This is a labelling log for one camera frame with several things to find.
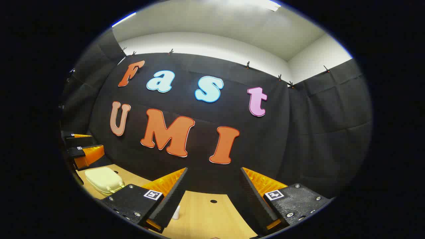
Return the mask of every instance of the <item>black fabric backdrop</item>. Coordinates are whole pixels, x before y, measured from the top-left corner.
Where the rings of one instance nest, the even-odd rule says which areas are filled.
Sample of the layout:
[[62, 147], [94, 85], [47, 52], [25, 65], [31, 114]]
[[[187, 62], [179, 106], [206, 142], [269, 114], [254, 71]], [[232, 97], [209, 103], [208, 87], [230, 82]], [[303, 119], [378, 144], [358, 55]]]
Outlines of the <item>black fabric backdrop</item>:
[[[120, 52], [110, 36], [101, 39], [108, 42], [110, 52]], [[104, 51], [95, 52], [93, 48], [96, 45], [77, 64], [85, 69], [80, 70], [86, 72], [84, 83], [77, 80], [76, 67], [74, 85], [70, 81], [65, 88], [64, 128], [93, 135], [104, 145], [105, 155], [112, 163], [149, 180], [188, 167], [186, 190], [227, 194], [256, 232], [258, 226], [238, 184], [240, 167], [287, 185], [302, 183], [331, 198], [352, 179], [363, 161], [371, 133], [371, 103], [365, 77], [354, 60], [331, 68], [330, 73], [306, 79], [292, 89], [275, 76], [221, 59], [155, 53], [127, 56], [116, 65], [123, 55], [106, 57]], [[145, 65], [128, 85], [118, 87], [128, 65], [141, 60]], [[175, 73], [172, 89], [166, 93], [148, 90], [146, 83], [161, 70]], [[216, 102], [195, 99], [198, 80], [203, 76], [223, 80]], [[261, 104], [266, 110], [263, 117], [253, 116], [248, 109], [247, 89], [253, 87], [261, 87], [267, 95], [267, 101]], [[109, 125], [113, 101], [131, 105], [121, 137], [113, 134]], [[187, 157], [140, 144], [149, 108], [163, 112], [166, 126], [178, 116], [195, 120], [187, 138]], [[219, 126], [240, 131], [228, 165], [208, 160], [217, 146]]]
[[124, 57], [111, 29], [87, 47], [63, 90], [62, 102], [65, 108], [61, 120], [62, 130], [75, 134], [87, 133], [97, 94], [108, 74]]

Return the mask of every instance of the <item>white wall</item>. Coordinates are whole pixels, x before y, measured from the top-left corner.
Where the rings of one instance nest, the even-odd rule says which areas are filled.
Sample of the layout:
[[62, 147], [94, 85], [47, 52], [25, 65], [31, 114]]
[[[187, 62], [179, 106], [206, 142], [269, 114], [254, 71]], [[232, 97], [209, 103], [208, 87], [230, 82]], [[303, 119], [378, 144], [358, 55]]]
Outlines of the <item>white wall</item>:
[[293, 83], [306, 80], [352, 59], [351, 55], [328, 34], [314, 41], [289, 60]]
[[289, 65], [283, 59], [253, 45], [216, 35], [195, 32], [166, 32], [135, 37], [119, 43], [126, 55], [169, 52], [215, 57], [246, 65], [293, 81]]

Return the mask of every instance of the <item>black 3d printed part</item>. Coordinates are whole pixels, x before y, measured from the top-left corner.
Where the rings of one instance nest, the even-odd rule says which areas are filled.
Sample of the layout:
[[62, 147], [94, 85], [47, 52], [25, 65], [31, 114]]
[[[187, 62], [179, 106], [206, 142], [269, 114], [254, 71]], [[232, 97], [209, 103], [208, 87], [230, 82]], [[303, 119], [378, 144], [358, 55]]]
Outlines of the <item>black 3d printed part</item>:
[[84, 157], [85, 153], [82, 150], [82, 147], [75, 147], [75, 148], [68, 148], [67, 149], [69, 156], [71, 158], [78, 158], [78, 157]]
[[163, 198], [160, 192], [128, 184], [101, 201], [124, 219], [145, 226], [146, 219]]
[[281, 221], [289, 225], [299, 222], [329, 201], [299, 183], [265, 193], [264, 199]]
[[66, 137], [65, 144], [67, 148], [76, 148], [76, 147], [88, 147], [96, 143], [92, 136], [87, 136], [87, 137], [78, 137], [78, 138]]

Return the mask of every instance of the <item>pink letter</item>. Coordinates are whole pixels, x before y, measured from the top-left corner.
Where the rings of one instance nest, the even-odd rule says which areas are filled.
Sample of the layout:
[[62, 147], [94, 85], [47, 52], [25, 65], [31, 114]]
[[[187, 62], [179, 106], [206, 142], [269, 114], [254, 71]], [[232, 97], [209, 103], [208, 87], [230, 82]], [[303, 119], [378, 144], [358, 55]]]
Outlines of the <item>pink letter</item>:
[[261, 87], [248, 89], [248, 94], [251, 95], [249, 99], [249, 111], [251, 114], [261, 117], [266, 114], [266, 110], [261, 108], [261, 100], [267, 100], [267, 95], [263, 94]]

